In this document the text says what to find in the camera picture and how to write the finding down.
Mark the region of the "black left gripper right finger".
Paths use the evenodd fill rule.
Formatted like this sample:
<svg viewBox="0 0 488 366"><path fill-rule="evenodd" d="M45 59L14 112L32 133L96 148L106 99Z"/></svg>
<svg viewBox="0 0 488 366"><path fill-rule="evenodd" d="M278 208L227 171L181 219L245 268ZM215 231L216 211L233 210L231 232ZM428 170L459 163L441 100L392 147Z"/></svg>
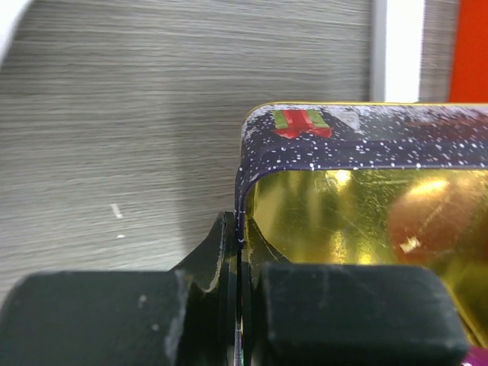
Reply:
<svg viewBox="0 0 488 366"><path fill-rule="evenodd" d="M296 264L253 220L242 261L246 365L459 365L469 342L427 268Z"/></svg>

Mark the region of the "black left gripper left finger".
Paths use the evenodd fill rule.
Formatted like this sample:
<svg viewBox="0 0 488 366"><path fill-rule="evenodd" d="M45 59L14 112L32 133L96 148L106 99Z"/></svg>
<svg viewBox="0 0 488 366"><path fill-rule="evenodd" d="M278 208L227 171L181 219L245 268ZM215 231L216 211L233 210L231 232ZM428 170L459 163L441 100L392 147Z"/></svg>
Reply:
<svg viewBox="0 0 488 366"><path fill-rule="evenodd" d="M3 365L236 365L234 216L168 271L45 271L1 308Z"/></svg>

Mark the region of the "gold tin of star candies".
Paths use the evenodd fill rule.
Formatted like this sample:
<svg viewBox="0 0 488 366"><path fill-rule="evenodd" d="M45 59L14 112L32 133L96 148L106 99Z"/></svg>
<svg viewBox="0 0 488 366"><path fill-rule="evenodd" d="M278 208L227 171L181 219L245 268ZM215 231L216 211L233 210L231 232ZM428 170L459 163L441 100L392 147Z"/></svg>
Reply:
<svg viewBox="0 0 488 366"><path fill-rule="evenodd" d="M241 132L236 234L290 262L418 265L487 348L487 106L277 102Z"/></svg>

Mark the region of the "orange candy box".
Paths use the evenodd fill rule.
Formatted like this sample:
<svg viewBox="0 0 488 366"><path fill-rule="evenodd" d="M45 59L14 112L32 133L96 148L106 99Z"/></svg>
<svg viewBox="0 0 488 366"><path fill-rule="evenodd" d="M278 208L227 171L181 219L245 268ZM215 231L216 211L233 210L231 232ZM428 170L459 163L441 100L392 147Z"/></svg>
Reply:
<svg viewBox="0 0 488 366"><path fill-rule="evenodd" d="M448 100L487 102L487 0L459 2Z"/></svg>

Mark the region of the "purple plastic scoop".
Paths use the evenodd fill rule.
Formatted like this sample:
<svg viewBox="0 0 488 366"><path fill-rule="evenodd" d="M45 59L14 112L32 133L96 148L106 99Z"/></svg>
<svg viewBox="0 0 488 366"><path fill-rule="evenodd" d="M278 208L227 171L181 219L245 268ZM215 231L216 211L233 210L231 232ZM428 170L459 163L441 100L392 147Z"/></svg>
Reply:
<svg viewBox="0 0 488 366"><path fill-rule="evenodd" d="M471 346L461 366L488 366L488 348Z"/></svg>

